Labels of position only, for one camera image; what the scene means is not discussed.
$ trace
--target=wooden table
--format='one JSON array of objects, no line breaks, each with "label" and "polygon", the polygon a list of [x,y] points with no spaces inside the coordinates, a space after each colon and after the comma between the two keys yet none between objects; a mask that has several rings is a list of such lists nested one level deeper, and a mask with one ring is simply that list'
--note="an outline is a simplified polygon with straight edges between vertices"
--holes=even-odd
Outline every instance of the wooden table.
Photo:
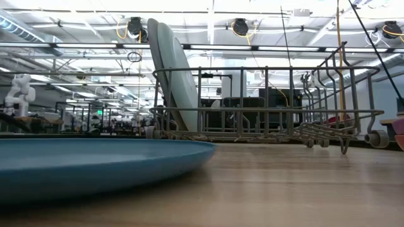
[{"label": "wooden table", "polygon": [[0,226],[404,226],[404,152],[223,144],[173,180],[26,207]]}]

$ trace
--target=pink object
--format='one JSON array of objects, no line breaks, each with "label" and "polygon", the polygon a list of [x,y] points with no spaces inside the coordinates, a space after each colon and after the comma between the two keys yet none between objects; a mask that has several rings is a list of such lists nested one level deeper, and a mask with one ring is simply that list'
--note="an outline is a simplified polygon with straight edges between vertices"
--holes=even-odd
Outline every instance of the pink object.
[{"label": "pink object", "polygon": [[394,138],[396,139],[396,142],[400,148],[404,151],[404,135],[395,135]]},{"label": "pink object", "polygon": [[391,125],[397,135],[404,135],[404,119],[395,120]]}]

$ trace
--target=duct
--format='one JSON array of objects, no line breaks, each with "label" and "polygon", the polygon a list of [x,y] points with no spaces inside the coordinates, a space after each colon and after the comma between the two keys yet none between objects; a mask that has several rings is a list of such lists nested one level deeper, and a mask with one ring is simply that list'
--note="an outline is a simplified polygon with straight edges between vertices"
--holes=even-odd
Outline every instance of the duct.
[{"label": "duct", "polygon": [[[46,34],[36,34],[35,31],[28,25],[18,21],[13,16],[1,9],[0,28],[22,38],[27,42],[46,42],[46,36],[50,36]],[[56,56],[62,55],[62,52],[57,49],[43,48],[42,51]]]},{"label": "duct", "polygon": [[[383,61],[386,65],[386,67],[394,67],[399,64],[404,64],[404,55],[403,54],[391,54],[387,57],[383,57]],[[355,66],[381,67],[381,62],[379,59],[375,59],[373,61],[364,61],[364,62],[358,63]],[[366,77],[367,74],[370,73],[371,71],[372,71],[372,69],[355,70],[355,80],[358,81],[358,80]],[[344,79],[344,84],[350,85],[349,70],[342,71],[342,75],[343,75],[343,79]],[[323,82],[325,82],[324,84],[327,87],[332,86],[332,82],[330,79],[324,80]]]}]

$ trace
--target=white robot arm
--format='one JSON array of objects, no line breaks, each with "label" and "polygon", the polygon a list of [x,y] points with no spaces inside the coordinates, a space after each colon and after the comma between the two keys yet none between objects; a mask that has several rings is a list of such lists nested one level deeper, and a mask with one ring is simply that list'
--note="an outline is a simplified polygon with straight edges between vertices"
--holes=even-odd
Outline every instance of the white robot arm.
[{"label": "white robot arm", "polygon": [[8,92],[5,99],[5,113],[7,115],[14,114],[14,104],[20,104],[20,115],[26,116],[28,113],[28,102],[35,100],[35,89],[30,87],[31,76],[29,74],[17,75],[11,82],[11,90]]}]

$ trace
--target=dish rack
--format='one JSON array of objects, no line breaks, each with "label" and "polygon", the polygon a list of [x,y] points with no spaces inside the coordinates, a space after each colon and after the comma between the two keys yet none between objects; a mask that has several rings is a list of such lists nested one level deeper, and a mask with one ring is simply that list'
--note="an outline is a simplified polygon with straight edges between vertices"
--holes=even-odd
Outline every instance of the dish rack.
[{"label": "dish rack", "polygon": [[[302,141],[307,147],[311,148],[315,143],[321,147],[328,147],[330,140],[340,142],[342,154],[346,154],[351,140],[356,139],[361,132],[360,120],[371,118],[367,126],[367,134],[365,141],[375,148],[385,148],[389,144],[389,137],[385,131],[372,130],[377,115],[384,113],[383,110],[374,109],[373,89],[371,77],[380,71],[378,67],[372,66],[352,66],[347,61],[345,55],[345,44],[336,48],[319,66],[316,67],[194,67],[194,68],[177,68],[177,69],[160,69],[153,72],[157,78],[157,73],[164,72],[167,75],[168,97],[167,107],[157,106],[157,93],[159,82],[156,81],[156,94],[154,107],[150,109],[155,119],[155,126],[149,127],[146,132],[146,138],[159,139],[162,136],[168,136],[170,139],[189,139],[194,141],[247,141],[255,143],[284,143],[291,139]],[[342,60],[346,66],[336,66],[336,54],[342,52]],[[264,107],[243,107],[243,89],[241,88],[239,104],[235,107],[225,107],[222,105],[218,108],[205,107],[201,104],[201,86],[198,86],[198,107],[197,108],[174,108],[171,105],[171,77],[174,71],[197,71],[198,84],[201,84],[202,74],[205,71],[217,70],[239,70],[241,84],[244,84],[244,72],[247,70],[260,70],[265,76],[265,98]],[[342,70],[349,71],[350,84],[345,86],[344,80],[339,80],[341,89],[337,88],[336,79],[331,76],[331,72],[335,73],[338,78],[343,78]],[[366,76],[357,79],[355,70],[367,70]],[[288,107],[268,107],[268,84],[269,71],[288,71],[289,72],[289,94]],[[294,72],[305,71],[301,75],[300,81],[303,84],[303,92],[308,97],[308,105],[304,107],[294,107]],[[321,82],[320,75],[324,73],[330,79],[332,87],[331,93],[327,92],[325,84]],[[317,77],[319,84],[311,84],[312,77]],[[357,83],[367,80],[369,92],[370,109],[360,110],[358,108]],[[346,90],[350,88],[352,94],[353,109],[347,110]],[[313,92],[318,94],[318,101],[313,97]],[[337,109],[337,96],[340,96],[341,109]],[[335,109],[330,109],[330,103],[333,102]],[[198,122],[196,131],[181,131],[178,125],[173,129],[172,112],[175,111],[194,111],[198,113]],[[218,112],[221,115],[221,127],[209,127],[209,113]],[[250,125],[245,113],[257,113],[255,125]],[[279,116],[279,126],[277,129],[270,129],[269,114],[277,114]],[[296,126],[294,123],[294,115],[301,114],[302,121]],[[226,121],[226,116],[231,116],[230,123]]]}]

